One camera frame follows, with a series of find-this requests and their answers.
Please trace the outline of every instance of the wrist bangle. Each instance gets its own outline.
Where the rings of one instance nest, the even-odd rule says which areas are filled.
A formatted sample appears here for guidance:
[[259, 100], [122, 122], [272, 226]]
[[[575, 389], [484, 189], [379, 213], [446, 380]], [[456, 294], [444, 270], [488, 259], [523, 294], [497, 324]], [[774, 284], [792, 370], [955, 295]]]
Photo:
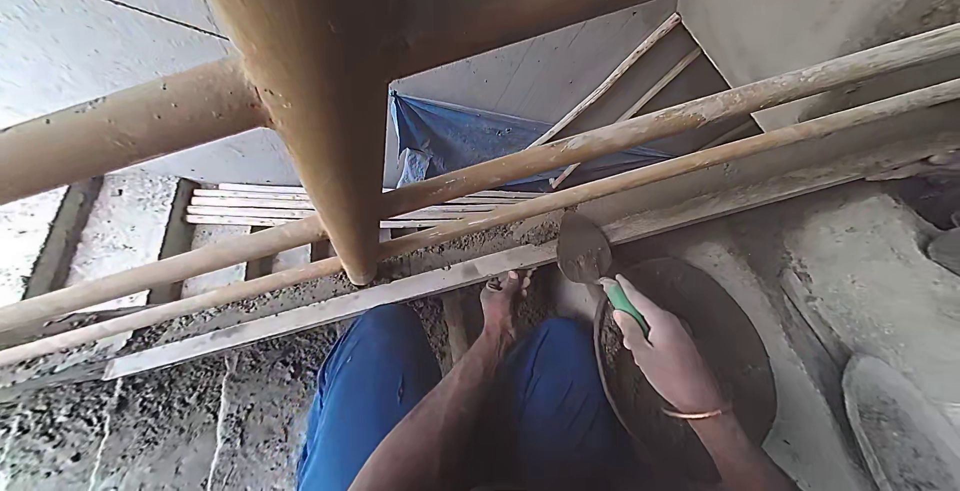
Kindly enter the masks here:
[[727, 406], [724, 408], [715, 408], [714, 410], [708, 410], [705, 412], [677, 412], [676, 410], [670, 410], [669, 408], [662, 408], [664, 414], [671, 418], [679, 418], [680, 420], [706, 420], [707, 418], [713, 418], [714, 416], [719, 416], [724, 412], [730, 412], [731, 407]]

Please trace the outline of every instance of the person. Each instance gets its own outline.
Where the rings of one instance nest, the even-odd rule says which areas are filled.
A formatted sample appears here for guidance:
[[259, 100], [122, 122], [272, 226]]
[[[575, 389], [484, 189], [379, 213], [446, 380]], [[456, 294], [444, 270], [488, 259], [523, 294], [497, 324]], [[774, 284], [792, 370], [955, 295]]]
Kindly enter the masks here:
[[[747, 438], [677, 317], [617, 280], [650, 326], [645, 338], [630, 315], [615, 311], [624, 345], [688, 418], [722, 485], [796, 489]], [[653, 482], [604, 395], [590, 335], [554, 318], [517, 338], [514, 304], [528, 285], [528, 275], [513, 271], [486, 284], [483, 330], [442, 379], [411, 308], [380, 305], [361, 315], [318, 372], [298, 489], [553, 491]]]

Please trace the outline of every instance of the trowel blade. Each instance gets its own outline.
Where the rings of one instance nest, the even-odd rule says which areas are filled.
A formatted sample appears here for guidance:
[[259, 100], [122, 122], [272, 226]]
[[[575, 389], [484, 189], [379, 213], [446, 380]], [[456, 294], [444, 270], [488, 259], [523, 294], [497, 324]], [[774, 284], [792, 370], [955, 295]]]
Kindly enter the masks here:
[[557, 265], [567, 279], [594, 284], [612, 261], [610, 243], [594, 222], [579, 213], [563, 215], [559, 221]]

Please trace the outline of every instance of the trowel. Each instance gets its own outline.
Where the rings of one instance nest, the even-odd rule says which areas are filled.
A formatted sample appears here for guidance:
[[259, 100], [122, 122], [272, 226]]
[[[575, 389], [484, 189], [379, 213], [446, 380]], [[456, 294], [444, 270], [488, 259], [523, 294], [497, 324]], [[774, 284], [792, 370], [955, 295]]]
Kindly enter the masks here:
[[600, 286], [606, 293], [606, 300], [615, 310], [629, 314], [636, 319], [643, 331], [643, 337], [650, 335], [650, 325], [637, 311], [620, 283], [604, 276], [614, 262], [610, 252], [610, 242], [603, 231], [579, 213], [567, 212], [559, 221], [557, 238], [557, 265], [559, 271], [573, 283], [588, 287]]

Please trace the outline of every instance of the green trowel handle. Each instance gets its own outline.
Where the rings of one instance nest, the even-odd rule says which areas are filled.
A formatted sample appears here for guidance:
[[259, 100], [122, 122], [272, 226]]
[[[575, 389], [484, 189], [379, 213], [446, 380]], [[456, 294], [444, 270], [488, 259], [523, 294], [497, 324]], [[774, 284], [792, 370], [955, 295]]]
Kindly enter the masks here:
[[637, 311], [637, 308], [627, 299], [627, 294], [623, 291], [620, 283], [604, 283], [603, 289], [604, 292], [606, 292], [606, 299], [609, 300], [613, 308], [620, 312], [627, 313], [636, 319], [636, 322], [640, 325], [640, 329], [643, 331], [643, 337], [649, 338], [650, 325], [647, 324], [641, 312]]

